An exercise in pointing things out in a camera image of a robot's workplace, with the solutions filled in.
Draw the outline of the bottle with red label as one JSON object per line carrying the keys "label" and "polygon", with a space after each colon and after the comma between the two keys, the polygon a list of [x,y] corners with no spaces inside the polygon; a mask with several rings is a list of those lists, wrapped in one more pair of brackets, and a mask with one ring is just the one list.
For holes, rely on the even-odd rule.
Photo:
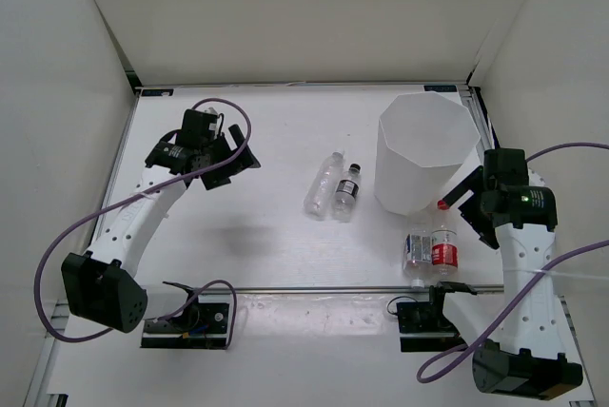
{"label": "bottle with red label", "polygon": [[437,202],[432,223],[432,267],[438,278],[446,278],[458,270],[459,249],[456,223],[443,200]]}

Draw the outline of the bottle with blue-white label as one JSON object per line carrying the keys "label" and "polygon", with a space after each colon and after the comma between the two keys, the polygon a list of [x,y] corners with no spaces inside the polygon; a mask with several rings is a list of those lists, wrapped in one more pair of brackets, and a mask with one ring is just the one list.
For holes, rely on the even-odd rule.
{"label": "bottle with blue-white label", "polygon": [[430,279],[431,217],[418,212],[408,217],[403,248],[403,272],[413,288],[424,288]]}

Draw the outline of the clear bottle white cap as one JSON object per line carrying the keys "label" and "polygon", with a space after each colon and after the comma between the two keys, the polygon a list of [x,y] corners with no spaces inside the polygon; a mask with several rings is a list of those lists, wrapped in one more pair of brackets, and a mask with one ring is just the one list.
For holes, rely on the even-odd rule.
{"label": "clear bottle white cap", "polygon": [[325,158],[304,198],[304,213],[323,220],[344,170],[344,153],[334,151]]}

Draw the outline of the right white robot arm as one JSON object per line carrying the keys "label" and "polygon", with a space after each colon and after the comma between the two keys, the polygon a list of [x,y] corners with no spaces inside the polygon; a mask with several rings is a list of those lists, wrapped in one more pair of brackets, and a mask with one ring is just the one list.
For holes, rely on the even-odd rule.
{"label": "right white robot arm", "polygon": [[427,318],[438,330],[457,325],[472,359],[477,389],[486,394],[548,401],[583,383],[580,364],[567,359],[557,325],[556,295],[546,273],[558,225],[556,199],[529,183],[525,165],[478,167],[443,199],[465,191],[462,217],[501,253],[505,306],[493,319],[477,312],[472,293],[431,302]]}

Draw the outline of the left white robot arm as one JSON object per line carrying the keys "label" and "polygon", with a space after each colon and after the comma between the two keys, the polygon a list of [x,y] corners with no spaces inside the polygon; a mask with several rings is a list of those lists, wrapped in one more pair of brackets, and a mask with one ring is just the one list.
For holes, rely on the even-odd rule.
{"label": "left white robot arm", "polygon": [[61,272],[69,311],[123,333],[149,317],[150,294],[135,280],[148,243],[170,208],[195,177],[207,190],[230,183],[229,177],[260,163],[238,125],[228,128],[236,147],[223,134],[174,130],[162,137],[145,160],[133,201],[122,205],[112,224],[83,255],[68,254]]}

